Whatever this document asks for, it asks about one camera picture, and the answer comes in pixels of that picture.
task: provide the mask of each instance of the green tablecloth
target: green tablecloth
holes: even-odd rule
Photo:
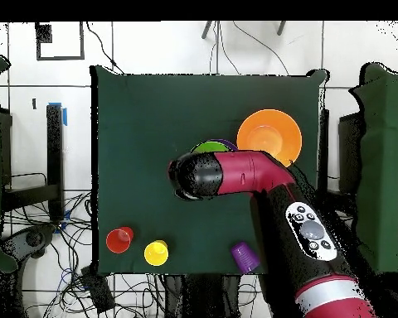
[[[258,252],[248,195],[182,201],[167,178],[168,163],[207,139],[235,143],[245,118],[275,108],[299,125],[303,148],[296,165],[315,184],[318,88],[326,72],[309,77],[115,75],[96,66],[95,73],[99,271],[239,273],[231,246],[245,240]],[[105,240],[119,226],[130,226],[134,239],[125,253],[115,254]],[[161,267],[148,265],[143,257],[155,239],[168,244],[169,258]],[[263,272],[262,267],[256,272]]]
[[[398,74],[365,65],[361,85],[352,92],[366,121],[357,236],[376,272],[398,272]]]

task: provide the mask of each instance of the black frame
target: black frame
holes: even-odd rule
[[[83,22],[80,22],[80,56],[53,56],[41,57],[41,43],[51,43],[51,25],[41,25],[36,22],[36,59],[37,61],[59,61],[59,60],[83,60],[84,55],[84,30]],[[48,31],[48,36],[43,37],[43,31]]]

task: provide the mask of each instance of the button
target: button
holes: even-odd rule
[[[303,223],[301,226],[301,229],[299,230],[301,235],[309,240],[319,240],[324,237],[324,228],[321,224],[318,224],[317,222],[313,220],[307,220]]]
[[[294,216],[294,219],[295,219],[297,222],[302,222],[302,221],[303,221],[303,216],[302,216],[301,214],[296,214],[296,215]]]
[[[316,242],[311,242],[308,244],[308,247],[311,248],[311,250],[317,250],[318,244]]]
[[[329,250],[331,248],[330,244],[326,240],[322,240],[321,244],[327,250]]]

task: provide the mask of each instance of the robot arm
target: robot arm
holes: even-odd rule
[[[293,176],[267,152],[186,154],[168,169],[184,200],[252,192],[270,275],[302,318],[372,318],[372,307]]]

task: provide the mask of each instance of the orange plate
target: orange plate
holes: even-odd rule
[[[301,131],[288,114],[273,109],[260,110],[240,126],[237,147],[239,150],[268,152],[287,167],[301,152]]]

